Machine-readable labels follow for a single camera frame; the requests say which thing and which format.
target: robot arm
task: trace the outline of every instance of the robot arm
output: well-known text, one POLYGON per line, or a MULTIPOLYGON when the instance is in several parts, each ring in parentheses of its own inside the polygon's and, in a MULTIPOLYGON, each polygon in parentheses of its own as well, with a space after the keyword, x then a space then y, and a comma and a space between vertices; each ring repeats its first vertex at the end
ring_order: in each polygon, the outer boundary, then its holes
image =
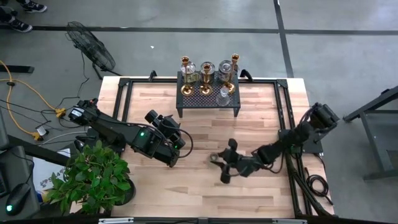
POLYGON ((303 116, 296 128, 287 131, 280 139, 269 145, 264 145, 253 151, 252 156, 243 156, 236 152, 238 143, 234 139, 228 142, 228 148, 223 152, 211 155, 211 162, 220 166, 222 170, 221 181, 228 184, 231 180, 229 168, 236 168, 238 174, 248 177, 259 169, 267 169, 283 152, 290 153, 290 149, 301 146, 308 138, 316 134, 314 141, 319 141, 329 131, 336 127, 339 118, 328 107, 315 103, 303 116), (223 158, 226 164, 217 162, 223 158))
POLYGON ((148 158, 155 158, 173 167, 180 155, 179 149, 185 141, 177 129, 180 125, 171 116, 157 115, 151 110, 145 119, 148 124, 125 123, 102 113, 96 106, 97 99, 79 101, 68 117, 76 124, 90 125, 88 135, 94 140, 86 139, 86 143, 94 143, 100 139, 116 152, 123 152, 126 144, 135 152, 148 158))

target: fan stand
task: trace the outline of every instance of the fan stand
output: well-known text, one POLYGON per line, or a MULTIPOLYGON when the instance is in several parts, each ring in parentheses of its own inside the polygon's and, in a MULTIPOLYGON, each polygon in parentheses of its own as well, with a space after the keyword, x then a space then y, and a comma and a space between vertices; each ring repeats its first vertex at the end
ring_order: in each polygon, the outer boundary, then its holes
MULTIPOLYGON (((98 78, 100 80, 102 80, 103 77, 100 75, 100 72, 98 71, 97 66, 94 64, 94 62, 93 62, 93 68, 94 68, 95 73, 97 73, 98 78)), ((108 70, 106 68, 100 68, 100 69, 101 69, 102 72, 110 72, 110 73, 113 73, 115 75, 122 76, 121 74, 119 74, 117 72, 114 72, 114 71, 110 71, 110 70, 108 70)))

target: plant pot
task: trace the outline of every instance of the plant pot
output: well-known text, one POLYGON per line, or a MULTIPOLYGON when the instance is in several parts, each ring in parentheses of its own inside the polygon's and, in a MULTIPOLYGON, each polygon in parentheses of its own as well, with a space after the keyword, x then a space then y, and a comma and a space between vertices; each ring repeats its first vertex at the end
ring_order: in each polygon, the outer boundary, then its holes
POLYGON ((129 190, 126 191, 126 195, 124 196, 124 202, 116 202, 115 203, 116 206, 125 205, 129 203, 129 201, 131 201, 131 199, 133 199, 136 196, 136 186, 130 179, 128 179, 127 181, 129 182, 131 187, 129 190))

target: yellow cable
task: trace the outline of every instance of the yellow cable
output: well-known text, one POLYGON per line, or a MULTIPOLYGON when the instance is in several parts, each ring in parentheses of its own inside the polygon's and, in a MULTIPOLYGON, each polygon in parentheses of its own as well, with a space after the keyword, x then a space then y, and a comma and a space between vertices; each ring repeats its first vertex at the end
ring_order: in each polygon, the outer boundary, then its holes
MULTIPOLYGON (((0 80, 0 81, 10 81, 10 82, 14 81, 14 80, 12 79, 11 72, 9 71, 7 65, 4 64, 4 62, 1 61, 1 60, 0 60, 0 63, 4 66, 4 68, 6 68, 7 73, 8 73, 8 75, 9 75, 9 77, 10 77, 9 80, 2 79, 2 80, 0 80)), ((27 86, 28 88, 30 88, 32 91, 34 91, 34 92, 44 101, 44 103, 45 103, 47 106, 49 106, 49 108, 53 109, 53 110, 57 113, 57 115, 60 114, 60 113, 64 113, 64 110, 65 110, 65 109, 56 109, 56 108, 54 108, 53 106, 51 106, 51 105, 44 99, 44 97, 43 97, 38 91, 36 91, 33 87, 31 87, 31 86, 28 85, 27 83, 25 83, 25 82, 23 82, 23 81, 20 81, 20 80, 15 80, 15 81, 24 84, 25 86, 27 86)), ((10 88, 9 88, 9 90, 8 90, 8 95, 7 95, 7 100, 6 100, 6 102, 7 102, 7 109, 8 109, 8 112, 9 112, 9 114, 10 114, 10 117, 11 117, 12 121, 15 123, 15 125, 16 125, 21 131, 23 131, 23 132, 25 132, 25 133, 27 133, 27 134, 30 134, 31 136, 33 136, 33 137, 35 138, 35 140, 38 140, 39 138, 41 138, 41 136, 40 136, 39 133, 32 133, 32 132, 30 132, 30 131, 26 131, 24 128, 22 128, 22 127, 18 124, 18 122, 15 120, 14 116, 12 115, 11 109, 10 109, 10 104, 9 104, 9 99, 10 99, 10 96, 11 96, 11 90, 12 90, 12 86, 10 86, 10 88)))
POLYGON ((26 134, 30 134, 31 136, 34 136, 35 133, 26 131, 26 130, 23 129, 21 126, 19 126, 18 122, 15 120, 14 116, 13 116, 12 113, 11 113, 10 104, 8 103, 8 102, 9 102, 10 95, 11 95, 11 89, 12 89, 12 86, 10 86, 10 89, 8 90, 8 95, 7 95, 7 109, 8 109, 8 112, 9 112, 9 114, 10 114, 10 117, 11 117, 11 119, 13 120, 13 122, 15 123, 15 125, 16 125, 21 131, 25 132, 26 134))
MULTIPOLYGON (((0 63, 4 66, 4 68, 6 68, 7 73, 8 73, 8 75, 10 76, 10 80, 9 80, 9 81, 12 82, 11 72, 10 72, 10 70, 8 70, 7 65, 5 65, 1 60, 0 60, 0 63)), ((10 96, 11 96, 11 90, 12 90, 12 86, 10 86, 10 89, 8 90, 8 95, 7 95, 7 100, 6 100, 6 101, 7 101, 7 109, 8 109, 8 112, 9 112, 9 114, 10 114, 10 117, 11 117, 12 121, 15 123, 15 125, 16 125, 21 131, 25 132, 26 134, 30 134, 31 136, 35 136, 35 133, 32 133, 32 132, 30 132, 30 131, 26 131, 26 130, 23 129, 21 126, 19 126, 18 122, 15 120, 14 116, 12 115, 11 110, 10 110, 10 104, 8 103, 8 102, 9 102, 9 99, 10 99, 10 96)))

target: fan grille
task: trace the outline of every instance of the fan grille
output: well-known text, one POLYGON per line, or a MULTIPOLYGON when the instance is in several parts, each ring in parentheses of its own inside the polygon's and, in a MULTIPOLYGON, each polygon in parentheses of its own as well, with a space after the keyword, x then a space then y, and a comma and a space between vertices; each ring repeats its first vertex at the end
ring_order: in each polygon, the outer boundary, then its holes
POLYGON ((102 70, 113 70, 115 61, 104 44, 79 22, 68 22, 67 33, 75 47, 102 70))

